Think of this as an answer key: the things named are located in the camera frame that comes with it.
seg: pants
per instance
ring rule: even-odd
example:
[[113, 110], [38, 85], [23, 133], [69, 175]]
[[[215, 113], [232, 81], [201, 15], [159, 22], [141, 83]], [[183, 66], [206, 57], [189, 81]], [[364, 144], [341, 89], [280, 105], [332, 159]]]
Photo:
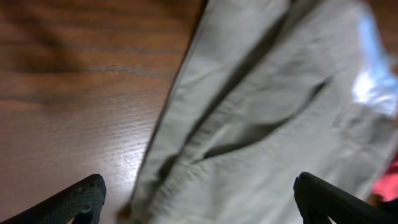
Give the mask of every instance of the pants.
[[133, 223], [302, 223], [292, 187], [303, 171], [367, 197], [398, 142], [353, 101], [362, 21], [369, 9], [349, 0], [209, 0], [141, 167]]

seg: red object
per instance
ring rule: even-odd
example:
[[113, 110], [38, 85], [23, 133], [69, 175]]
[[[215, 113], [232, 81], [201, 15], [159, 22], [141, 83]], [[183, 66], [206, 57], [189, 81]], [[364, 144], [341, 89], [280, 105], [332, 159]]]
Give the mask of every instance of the red object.
[[376, 182], [373, 193], [380, 195], [385, 202], [398, 198], [398, 155], [386, 173]]

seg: wooden table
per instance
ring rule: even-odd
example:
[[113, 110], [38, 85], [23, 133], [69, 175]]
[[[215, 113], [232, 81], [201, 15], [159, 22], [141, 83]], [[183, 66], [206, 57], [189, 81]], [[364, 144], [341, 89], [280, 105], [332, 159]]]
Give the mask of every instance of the wooden table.
[[[398, 53], [396, 0], [369, 0]], [[0, 0], [0, 221], [104, 176], [121, 223], [201, 0]]]

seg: black object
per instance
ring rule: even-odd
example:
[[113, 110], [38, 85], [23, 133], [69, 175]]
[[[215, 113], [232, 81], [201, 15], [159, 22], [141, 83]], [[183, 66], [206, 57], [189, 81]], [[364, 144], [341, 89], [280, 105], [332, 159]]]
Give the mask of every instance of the black object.
[[98, 224], [105, 195], [104, 179], [93, 174], [0, 224]]
[[398, 199], [392, 200], [390, 202], [381, 202], [378, 205], [378, 209], [385, 212], [398, 214]]
[[337, 224], [398, 223], [398, 214], [378, 210], [308, 172], [296, 178], [294, 199], [304, 224], [331, 224], [329, 217]]

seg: wooden surface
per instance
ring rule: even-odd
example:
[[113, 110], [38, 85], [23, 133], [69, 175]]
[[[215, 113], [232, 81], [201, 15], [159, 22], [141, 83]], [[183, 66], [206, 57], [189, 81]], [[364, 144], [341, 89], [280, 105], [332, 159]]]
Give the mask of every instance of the wooden surface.
[[200, 6], [0, 0], [0, 221], [99, 173], [116, 223]]

